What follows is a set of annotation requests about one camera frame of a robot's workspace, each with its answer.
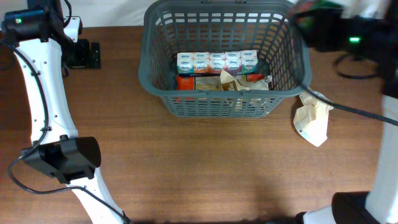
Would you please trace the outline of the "cream plastic bag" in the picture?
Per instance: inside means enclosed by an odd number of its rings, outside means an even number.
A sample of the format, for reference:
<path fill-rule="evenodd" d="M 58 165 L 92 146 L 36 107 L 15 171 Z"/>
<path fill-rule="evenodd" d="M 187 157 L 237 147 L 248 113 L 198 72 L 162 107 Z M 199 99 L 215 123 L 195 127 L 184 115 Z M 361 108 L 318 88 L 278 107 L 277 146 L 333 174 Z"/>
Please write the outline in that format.
<path fill-rule="evenodd" d="M 294 116 L 294 127 L 309 143 L 316 147 L 327 140 L 329 111 L 332 106 L 304 91 L 299 95 L 303 106 L 297 108 Z"/>

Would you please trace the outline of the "orange spaghetti packet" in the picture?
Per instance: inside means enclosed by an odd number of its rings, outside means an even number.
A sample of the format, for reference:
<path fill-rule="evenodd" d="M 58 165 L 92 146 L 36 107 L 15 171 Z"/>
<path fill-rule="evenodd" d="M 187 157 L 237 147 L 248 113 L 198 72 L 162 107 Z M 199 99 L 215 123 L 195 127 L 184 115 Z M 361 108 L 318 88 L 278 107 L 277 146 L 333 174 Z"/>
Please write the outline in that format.
<path fill-rule="evenodd" d="M 260 83 L 263 85 L 261 90 L 269 90 L 269 84 L 272 82 L 270 75 L 248 74 L 236 75 L 235 78 L 240 82 Z M 177 90 L 209 90 L 223 91 L 223 87 L 218 76 L 210 77 L 176 77 Z"/>

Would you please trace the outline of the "multicolour tissue pocket pack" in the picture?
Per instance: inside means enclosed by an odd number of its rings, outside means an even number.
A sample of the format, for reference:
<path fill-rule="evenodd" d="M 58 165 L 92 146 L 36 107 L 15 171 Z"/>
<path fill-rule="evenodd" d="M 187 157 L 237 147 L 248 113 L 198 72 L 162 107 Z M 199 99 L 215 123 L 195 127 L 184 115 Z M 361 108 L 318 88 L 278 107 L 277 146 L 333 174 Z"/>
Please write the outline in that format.
<path fill-rule="evenodd" d="M 223 70 L 232 75 L 245 75 L 254 73 L 258 63 L 256 50 L 177 54 L 177 71 L 182 77 L 215 76 Z"/>

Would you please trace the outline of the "brown white snack bag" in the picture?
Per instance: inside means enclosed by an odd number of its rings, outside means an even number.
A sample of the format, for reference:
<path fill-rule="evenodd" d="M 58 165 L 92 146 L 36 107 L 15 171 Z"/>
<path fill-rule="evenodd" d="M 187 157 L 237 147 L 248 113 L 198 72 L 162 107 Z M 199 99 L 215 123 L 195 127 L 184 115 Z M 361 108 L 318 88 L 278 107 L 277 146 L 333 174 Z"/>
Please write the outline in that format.
<path fill-rule="evenodd" d="M 208 91 L 267 91 L 271 82 L 271 75 L 263 75 L 261 73 L 230 75 L 226 71 L 222 71 L 219 76 L 195 77 L 193 79 L 193 89 Z"/>

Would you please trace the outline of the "green lidded small jar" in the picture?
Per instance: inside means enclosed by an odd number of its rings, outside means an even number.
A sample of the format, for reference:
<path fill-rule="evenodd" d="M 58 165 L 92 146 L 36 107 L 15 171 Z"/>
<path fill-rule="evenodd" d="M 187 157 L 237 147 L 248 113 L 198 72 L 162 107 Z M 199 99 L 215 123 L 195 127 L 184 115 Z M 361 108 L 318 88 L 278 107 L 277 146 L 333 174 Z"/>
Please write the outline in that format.
<path fill-rule="evenodd" d="M 309 30 L 313 27 L 319 15 L 328 12 L 341 12 L 343 6 L 328 0 L 299 0 L 294 7 L 294 24 L 301 29 Z"/>

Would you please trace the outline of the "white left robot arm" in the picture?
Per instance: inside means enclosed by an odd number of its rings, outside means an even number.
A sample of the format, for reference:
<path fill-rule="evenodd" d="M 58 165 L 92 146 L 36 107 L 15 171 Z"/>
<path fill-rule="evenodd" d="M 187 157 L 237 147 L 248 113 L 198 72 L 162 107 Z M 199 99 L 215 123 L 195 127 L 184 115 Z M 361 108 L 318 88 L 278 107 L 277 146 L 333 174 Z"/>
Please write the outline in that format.
<path fill-rule="evenodd" d="M 81 39 L 78 16 L 64 16 L 61 1 L 28 1 L 7 12 L 1 41 L 21 66 L 32 120 L 29 148 L 20 161 L 72 191 L 93 223 L 129 223 L 102 178 L 101 152 L 93 137 L 81 137 L 68 108 L 63 79 L 69 69 L 99 69 L 100 45 Z"/>

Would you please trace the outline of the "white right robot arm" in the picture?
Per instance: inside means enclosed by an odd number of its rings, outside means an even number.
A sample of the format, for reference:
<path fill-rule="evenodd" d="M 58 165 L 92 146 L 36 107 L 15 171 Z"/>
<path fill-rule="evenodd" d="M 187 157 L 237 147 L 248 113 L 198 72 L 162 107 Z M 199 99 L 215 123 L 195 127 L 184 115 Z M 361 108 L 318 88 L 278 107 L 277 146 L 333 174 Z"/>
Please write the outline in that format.
<path fill-rule="evenodd" d="M 397 223 L 397 1 L 297 1 L 289 21 L 309 47 L 344 50 L 379 65 L 383 114 L 328 102 L 382 121 L 376 178 L 370 192 L 338 192 L 330 206 L 303 212 L 298 223 Z"/>

